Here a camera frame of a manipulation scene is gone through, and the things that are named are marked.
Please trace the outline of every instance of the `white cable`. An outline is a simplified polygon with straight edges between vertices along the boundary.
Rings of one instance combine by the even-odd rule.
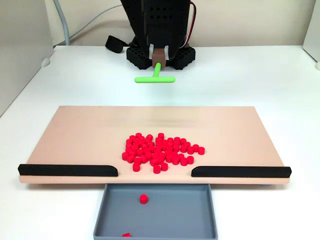
[[[72,34],[72,35],[70,36],[70,38],[72,38],[72,37],[74,37],[75,35],[77,35],[78,33],[80,33],[86,26],[88,26],[90,23],[92,23],[94,20],[96,20],[98,17],[100,17],[100,15],[104,14],[105,12],[108,12],[108,11],[111,10],[111,9],[115,9],[115,8],[117,8],[117,7],[120,7],[120,6],[122,6],[122,4],[109,7],[108,9],[100,12],[97,16],[95,16],[93,19],[91,19],[86,25],[84,25],[80,30],[78,30],[77,32],[75,32],[74,34]],[[57,45],[63,44],[64,42],[65,42],[65,41],[59,42],[58,44],[54,45],[54,47],[57,46]]]
[[[68,30],[68,24],[67,24],[64,12],[61,9],[59,0],[53,0],[53,2],[62,23],[65,45],[69,46],[70,45],[69,30]]]

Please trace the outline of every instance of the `red wire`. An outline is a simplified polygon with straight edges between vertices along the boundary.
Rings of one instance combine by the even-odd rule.
[[[185,45],[187,45],[187,43],[189,42],[189,39],[190,39],[190,37],[191,37],[192,30],[194,29],[194,24],[195,24],[196,14],[197,14],[196,5],[195,5],[192,1],[190,1],[190,4],[193,6],[193,18],[192,18],[192,22],[191,22],[189,34],[188,34],[188,36],[187,36],[187,39],[186,39],[185,44],[183,45],[183,47],[184,47]]]

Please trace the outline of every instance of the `white wall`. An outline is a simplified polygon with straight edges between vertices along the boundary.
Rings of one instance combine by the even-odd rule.
[[[302,45],[315,0],[193,0],[197,17],[192,46]],[[53,43],[64,39],[53,0],[45,0]],[[70,33],[120,0],[60,0]],[[123,8],[98,18],[72,41],[103,46],[109,35],[129,42],[134,34]]]
[[[303,48],[320,62],[320,0],[316,1]]]
[[[53,50],[43,0],[0,0],[0,116]]]

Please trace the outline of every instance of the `gray container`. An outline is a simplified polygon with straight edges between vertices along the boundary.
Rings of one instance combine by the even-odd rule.
[[[210,185],[107,184],[93,237],[123,240],[125,233],[139,240],[216,240]]]

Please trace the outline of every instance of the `black base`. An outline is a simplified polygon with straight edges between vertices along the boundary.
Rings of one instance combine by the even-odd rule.
[[[146,58],[142,49],[138,46],[131,46],[126,50],[126,59],[139,69],[147,69],[152,66],[152,60]],[[166,67],[171,66],[176,70],[182,70],[189,63],[196,59],[196,50],[190,46],[180,48],[172,60],[166,61]]]

